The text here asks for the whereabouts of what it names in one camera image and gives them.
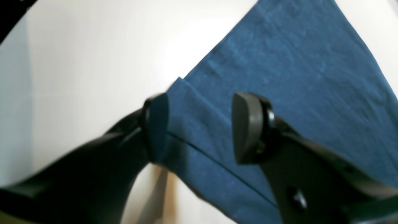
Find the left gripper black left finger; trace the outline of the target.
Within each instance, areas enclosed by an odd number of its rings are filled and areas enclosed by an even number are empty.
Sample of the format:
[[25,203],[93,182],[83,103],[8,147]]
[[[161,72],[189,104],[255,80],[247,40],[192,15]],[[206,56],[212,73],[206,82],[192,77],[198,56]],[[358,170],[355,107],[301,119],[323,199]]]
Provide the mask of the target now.
[[119,224],[141,170],[165,144],[165,93],[19,183],[1,187],[1,211],[40,224]]

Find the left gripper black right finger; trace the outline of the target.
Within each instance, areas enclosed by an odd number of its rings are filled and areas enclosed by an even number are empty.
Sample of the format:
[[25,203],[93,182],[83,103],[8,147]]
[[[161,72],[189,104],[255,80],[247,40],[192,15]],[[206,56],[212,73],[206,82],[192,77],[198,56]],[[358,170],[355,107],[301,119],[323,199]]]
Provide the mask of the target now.
[[284,224],[397,223],[397,188],[303,138],[267,98],[236,92],[232,126],[237,163],[260,166]]

